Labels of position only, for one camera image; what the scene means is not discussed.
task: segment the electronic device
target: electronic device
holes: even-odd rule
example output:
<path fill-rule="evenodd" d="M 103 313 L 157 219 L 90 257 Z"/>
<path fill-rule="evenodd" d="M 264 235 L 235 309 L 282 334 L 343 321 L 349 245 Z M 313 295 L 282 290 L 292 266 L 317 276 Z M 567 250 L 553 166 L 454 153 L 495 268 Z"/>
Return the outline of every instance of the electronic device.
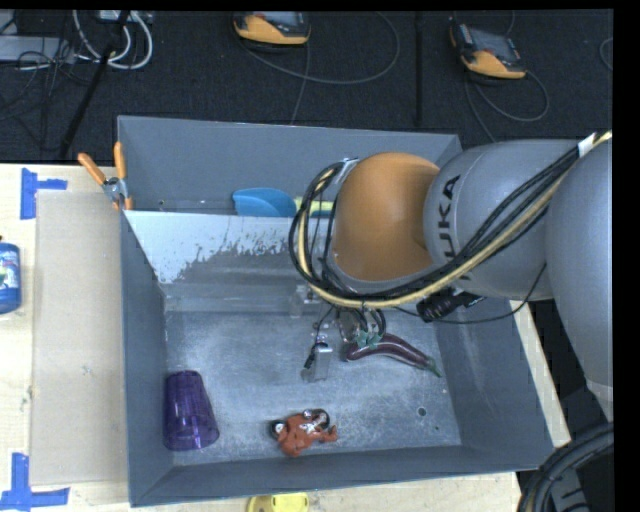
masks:
<path fill-rule="evenodd" d="M 474 78 L 496 81 L 526 76 L 520 53 L 510 38 L 458 23 L 454 19 L 451 19 L 449 36 L 460 61 Z"/>
<path fill-rule="evenodd" d="M 311 33 L 309 15 L 300 11 L 236 11 L 232 24 L 243 42 L 257 49 L 303 46 Z"/>

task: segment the bin floor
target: bin floor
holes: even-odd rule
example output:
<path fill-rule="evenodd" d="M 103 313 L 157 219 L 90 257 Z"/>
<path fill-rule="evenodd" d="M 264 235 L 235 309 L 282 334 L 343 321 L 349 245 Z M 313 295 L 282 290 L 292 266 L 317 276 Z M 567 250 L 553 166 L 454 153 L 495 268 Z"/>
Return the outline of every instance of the bin floor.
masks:
<path fill-rule="evenodd" d="M 317 316 L 167 312 L 168 370 L 200 372 L 220 429 L 213 445 L 176 452 L 175 464 L 284 456 L 269 425 L 307 408 L 327 411 L 338 441 L 304 454 L 460 444 L 433 328 L 400 312 L 386 317 L 387 331 L 433 357 L 442 377 L 385 356 L 342 361 L 330 324 L 321 331 L 333 348 L 329 377 L 307 382 Z"/>

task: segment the orange handle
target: orange handle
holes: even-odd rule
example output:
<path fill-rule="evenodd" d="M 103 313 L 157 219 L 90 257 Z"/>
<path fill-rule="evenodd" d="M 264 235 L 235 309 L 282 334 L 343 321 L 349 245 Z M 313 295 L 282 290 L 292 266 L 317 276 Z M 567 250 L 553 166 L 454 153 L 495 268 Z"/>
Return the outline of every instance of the orange handle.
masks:
<path fill-rule="evenodd" d="M 80 162 L 82 166 L 89 171 L 89 174 L 91 174 L 91 177 L 98 185 L 104 185 L 107 181 L 106 176 L 87 153 L 78 153 L 78 162 Z"/>
<path fill-rule="evenodd" d="M 118 141 L 113 146 L 113 159 L 116 164 L 118 179 L 127 177 L 127 166 L 124 163 L 124 153 L 122 152 L 122 142 Z"/>

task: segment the blue container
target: blue container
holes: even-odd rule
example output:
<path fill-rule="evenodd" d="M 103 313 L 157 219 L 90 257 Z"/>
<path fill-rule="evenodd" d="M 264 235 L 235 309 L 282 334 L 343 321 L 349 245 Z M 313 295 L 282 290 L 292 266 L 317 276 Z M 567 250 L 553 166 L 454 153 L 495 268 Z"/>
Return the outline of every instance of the blue container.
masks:
<path fill-rule="evenodd" d="M 21 302 L 20 250 L 0 242 L 0 314 L 18 309 Z"/>

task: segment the blue object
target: blue object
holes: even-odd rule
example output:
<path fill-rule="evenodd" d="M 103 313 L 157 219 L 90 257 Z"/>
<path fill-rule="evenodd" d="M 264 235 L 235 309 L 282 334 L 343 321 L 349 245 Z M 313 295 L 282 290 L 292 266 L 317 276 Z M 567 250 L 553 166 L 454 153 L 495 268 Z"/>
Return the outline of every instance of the blue object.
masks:
<path fill-rule="evenodd" d="M 18 309 L 21 302 L 20 249 L 0 242 L 0 314 Z"/>
<path fill-rule="evenodd" d="M 33 219 L 36 216 L 36 192 L 38 189 L 66 190 L 66 180 L 47 179 L 38 181 L 38 174 L 22 168 L 22 193 L 20 196 L 20 218 Z"/>
<path fill-rule="evenodd" d="M 238 215 L 293 217 L 297 210 L 295 201 L 277 188 L 245 188 L 236 190 L 232 197 Z"/>
<path fill-rule="evenodd" d="M 11 489 L 2 491 L 0 510 L 29 512 L 32 507 L 66 505 L 69 487 L 57 491 L 31 492 L 29 487 L 29 457 L 22 453 L 11 456 Z"/>

